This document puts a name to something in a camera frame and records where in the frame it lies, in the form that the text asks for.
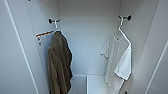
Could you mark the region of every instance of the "white shirt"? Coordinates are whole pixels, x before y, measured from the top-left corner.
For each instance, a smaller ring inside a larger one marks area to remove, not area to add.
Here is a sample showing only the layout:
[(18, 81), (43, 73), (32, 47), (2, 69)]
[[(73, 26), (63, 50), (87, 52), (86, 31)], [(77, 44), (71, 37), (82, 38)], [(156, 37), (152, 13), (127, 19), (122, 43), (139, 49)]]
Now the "white shirt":
[(124, 79), (127, 80), (131, 74), (131, 43), (124, 34), (111, 34), (101, 54), (108, 59), (105, 82), (112, 89), (111, 94), (118, 94)]

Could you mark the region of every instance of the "hanging garment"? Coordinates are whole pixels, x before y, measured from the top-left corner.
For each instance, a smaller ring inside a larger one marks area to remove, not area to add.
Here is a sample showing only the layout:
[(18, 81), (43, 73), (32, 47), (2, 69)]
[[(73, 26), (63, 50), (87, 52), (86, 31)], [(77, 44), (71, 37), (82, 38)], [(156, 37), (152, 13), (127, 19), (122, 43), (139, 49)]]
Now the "hanging garment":
[(108, 59), (105, 82), (111, 94), (118, 94), (124, 79), (131, 74), (131, 43), (124, 34), (113, 33), (107, 38), (101, 54)]
[(51, 94), (67, 94), (71, 88), (72, 73), (70, 64), (72, 54), (68, 48), (66, 38), (60, 31), (54, 33), (48, 49), (48, 56)]

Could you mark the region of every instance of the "clothes hook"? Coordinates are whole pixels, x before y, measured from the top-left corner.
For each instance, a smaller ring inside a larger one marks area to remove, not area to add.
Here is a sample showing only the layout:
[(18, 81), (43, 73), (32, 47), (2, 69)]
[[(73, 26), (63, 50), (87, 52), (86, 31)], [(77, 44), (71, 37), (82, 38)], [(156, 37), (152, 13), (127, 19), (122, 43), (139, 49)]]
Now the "clothes hook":
[(123, 19), (127, 19), (128, 21), (131, 20), (131, 15), (129, 15), (128, 17), (122, 17), (122, 16), (118, 16), (120, 19), (123, 18)]
[(51, 19), (49, 19), (48, 22), (51, 24), (52, 22), (55, 22), (55, 20), (51, 20)]

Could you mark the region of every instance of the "olive green jacket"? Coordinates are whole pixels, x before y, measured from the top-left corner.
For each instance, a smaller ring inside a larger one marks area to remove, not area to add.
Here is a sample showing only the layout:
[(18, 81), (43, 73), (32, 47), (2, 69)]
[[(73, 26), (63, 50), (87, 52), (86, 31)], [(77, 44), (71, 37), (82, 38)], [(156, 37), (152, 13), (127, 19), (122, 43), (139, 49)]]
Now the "olive green jacket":
[(67, 94), (71, 88), (72, 72), (70, 65), (72, 54), (66, 38), (60, 31), (54, 33), (48, 49), (48, 56), (51, 94)]

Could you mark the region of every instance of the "shirt sleeve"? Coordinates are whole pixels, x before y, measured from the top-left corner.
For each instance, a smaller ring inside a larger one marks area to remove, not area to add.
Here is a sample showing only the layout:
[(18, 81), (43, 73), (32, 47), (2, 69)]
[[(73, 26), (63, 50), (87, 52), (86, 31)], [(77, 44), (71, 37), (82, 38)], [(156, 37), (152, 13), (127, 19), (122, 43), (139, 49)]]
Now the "shirt sleeve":
[(109, 57), (109, 46), (110, 46), (110, 36), (106, 39), (106, 42), (101, 50), (101, 55), (104, 55), (106, 58)]
[(119, 77), (128, 80), (131, 74), (131, 45), (125, 50), (114, 71)]

